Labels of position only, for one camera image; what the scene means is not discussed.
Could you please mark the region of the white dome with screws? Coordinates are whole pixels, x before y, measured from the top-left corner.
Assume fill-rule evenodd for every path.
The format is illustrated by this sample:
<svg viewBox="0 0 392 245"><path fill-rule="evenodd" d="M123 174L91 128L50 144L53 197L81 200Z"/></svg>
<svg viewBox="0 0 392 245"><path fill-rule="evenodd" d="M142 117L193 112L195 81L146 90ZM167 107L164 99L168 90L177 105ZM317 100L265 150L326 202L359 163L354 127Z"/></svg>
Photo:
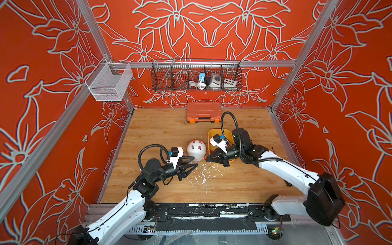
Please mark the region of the white dome with screws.
<svg viewBox="0 0 392 245"><path fill-rule="evenodd" d="M192 140L187 146L187 153L199 162L204 159L207 152L205 144L201 140Z"/></svg>

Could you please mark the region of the yellow plastic tray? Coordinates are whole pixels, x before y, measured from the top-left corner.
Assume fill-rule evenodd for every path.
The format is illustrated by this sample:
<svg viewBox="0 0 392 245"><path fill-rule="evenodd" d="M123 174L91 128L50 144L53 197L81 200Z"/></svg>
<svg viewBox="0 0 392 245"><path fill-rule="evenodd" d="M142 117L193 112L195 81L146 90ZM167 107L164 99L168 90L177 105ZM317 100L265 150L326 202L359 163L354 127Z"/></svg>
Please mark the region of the yellow plastic tray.
<svg viewBox="0 0 392 245"><path fill-rule="evenodd" d="M213 152L215 149L217 149L218 147L213 147L210 144L210 138L213 137L214 135L219 134L219 135L223 135L221 129L212 129L208 132L208 139L209 139L209 143L208 143L208 153L209 155L211 154L211 152ZM231 131L224 129L224 134L226 136L226 143L228 145L228 147L233 146L234 145L234 138L233 135L231 133Z"/></svg>

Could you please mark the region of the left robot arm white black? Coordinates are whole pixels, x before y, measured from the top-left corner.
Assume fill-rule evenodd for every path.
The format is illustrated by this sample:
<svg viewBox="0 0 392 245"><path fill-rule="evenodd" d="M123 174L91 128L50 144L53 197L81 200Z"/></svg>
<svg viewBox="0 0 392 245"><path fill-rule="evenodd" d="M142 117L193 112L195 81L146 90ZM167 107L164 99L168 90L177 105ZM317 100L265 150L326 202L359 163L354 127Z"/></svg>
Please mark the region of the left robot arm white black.
<svg viewBox="0 0 392 245"><path fill-rule="evenodd" d="M133 226L155 214L152 197L159 190L157 182L178 176L186 178L197 166L194 157L172 157L169 164L150 159L131 184L126 197L94 223L78 226L70 235L69 245L114 245Z"/></svg>

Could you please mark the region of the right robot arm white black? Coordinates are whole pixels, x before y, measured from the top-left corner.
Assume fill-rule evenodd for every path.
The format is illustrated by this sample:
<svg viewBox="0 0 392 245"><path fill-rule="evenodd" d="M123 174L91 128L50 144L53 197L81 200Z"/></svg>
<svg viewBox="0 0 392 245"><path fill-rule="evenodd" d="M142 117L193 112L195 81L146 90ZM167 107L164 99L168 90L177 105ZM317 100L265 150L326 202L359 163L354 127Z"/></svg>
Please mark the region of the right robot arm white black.
<svg viewBox="0 0 392 245"><path fill-rule="evenodd" d="M302 193L294 198L272 196L269 204L272 216L309 216L326 227L338 220L346 202L331 174L317 174L306 170L280 158L264 146L253 144L243 128L233 130L232 134L234 143L223 135L215 134L210 137L210 144L216 149L205 158L206 161L229 167L230 160L240 159L245 164L255 165L277 175Z"/></svg>

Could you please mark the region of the orange tool case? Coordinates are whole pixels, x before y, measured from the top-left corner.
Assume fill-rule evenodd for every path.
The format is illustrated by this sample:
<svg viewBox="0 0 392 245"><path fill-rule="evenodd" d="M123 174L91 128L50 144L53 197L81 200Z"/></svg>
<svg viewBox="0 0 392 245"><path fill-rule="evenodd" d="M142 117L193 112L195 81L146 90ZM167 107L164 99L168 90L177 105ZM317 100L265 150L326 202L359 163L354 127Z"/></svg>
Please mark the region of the orange tool case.
<svg viewBox="0 0 392 245"><path fill-rule="evenodd" d="M222 108L218 102L187 103L186 121L190 124L199 122L220 123Z"/></svg>

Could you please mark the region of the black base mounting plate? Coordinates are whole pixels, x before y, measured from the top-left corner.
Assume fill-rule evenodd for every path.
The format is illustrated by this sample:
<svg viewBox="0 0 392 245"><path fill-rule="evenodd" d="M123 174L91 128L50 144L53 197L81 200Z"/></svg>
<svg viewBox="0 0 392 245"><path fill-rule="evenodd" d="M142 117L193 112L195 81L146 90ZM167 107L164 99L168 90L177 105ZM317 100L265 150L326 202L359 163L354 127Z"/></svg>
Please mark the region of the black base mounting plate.
<svg viewBox="0 0 392 245"><path fill-rule="evenodd" d="M142 224L157 232L259 232L291 222L290 215L273 214L263 204L160 203Z"/></svg>

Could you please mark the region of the white socket block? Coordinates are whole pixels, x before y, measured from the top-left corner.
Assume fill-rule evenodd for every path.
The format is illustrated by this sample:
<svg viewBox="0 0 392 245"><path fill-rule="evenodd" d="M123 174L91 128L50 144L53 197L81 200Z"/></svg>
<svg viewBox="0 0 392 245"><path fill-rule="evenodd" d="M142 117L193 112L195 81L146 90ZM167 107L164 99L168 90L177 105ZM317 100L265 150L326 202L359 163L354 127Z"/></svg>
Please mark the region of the white socket block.
<svg viewBox="0 0 392 245"><path fill-rule="evenodd" d="M230 80L230 79L224 79L223 87L226 90L237 90L237 81Z"/></svg>

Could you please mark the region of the white power adapter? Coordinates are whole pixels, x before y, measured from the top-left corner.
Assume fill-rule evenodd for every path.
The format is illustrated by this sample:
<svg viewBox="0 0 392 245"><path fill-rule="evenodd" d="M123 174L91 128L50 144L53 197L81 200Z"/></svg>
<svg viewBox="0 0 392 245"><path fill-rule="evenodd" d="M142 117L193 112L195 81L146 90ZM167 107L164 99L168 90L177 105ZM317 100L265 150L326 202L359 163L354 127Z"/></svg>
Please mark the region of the white power adapter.
<svg viewBox="0 0 392 245"><path fill-rule="evenodd" d="M208 82L208 88L211 89L218 89L221 86L222 77L217 73L213 73Z"/></svg>

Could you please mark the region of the blue white small box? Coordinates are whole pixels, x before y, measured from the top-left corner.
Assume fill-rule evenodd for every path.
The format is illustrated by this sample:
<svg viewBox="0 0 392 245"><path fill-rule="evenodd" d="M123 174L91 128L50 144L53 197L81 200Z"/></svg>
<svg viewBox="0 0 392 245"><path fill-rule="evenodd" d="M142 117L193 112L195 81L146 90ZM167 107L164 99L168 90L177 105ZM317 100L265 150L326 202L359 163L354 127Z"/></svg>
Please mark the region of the blue white small box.
<svg viewBox="0 0 392 245"><path fill-rule="evenodd" d="M203 72L199 73L198 82L199 83L205 83L205 73L203 73Z"/></svg>

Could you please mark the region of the clear plastic wall bin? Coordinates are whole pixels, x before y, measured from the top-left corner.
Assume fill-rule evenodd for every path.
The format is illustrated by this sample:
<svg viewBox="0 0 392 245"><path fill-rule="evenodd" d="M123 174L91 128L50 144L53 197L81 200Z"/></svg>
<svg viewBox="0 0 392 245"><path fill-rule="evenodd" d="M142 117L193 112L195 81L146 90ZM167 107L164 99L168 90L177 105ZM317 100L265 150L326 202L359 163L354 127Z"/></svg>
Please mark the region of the clear plastic wall bin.
<svg viewBox="0 0 392 245"><path fill-rule="evenodd" d="M96 101L120 102L132 78L133 71L129 64L118 71L108 63L101 63L84 83Z"/></svg>

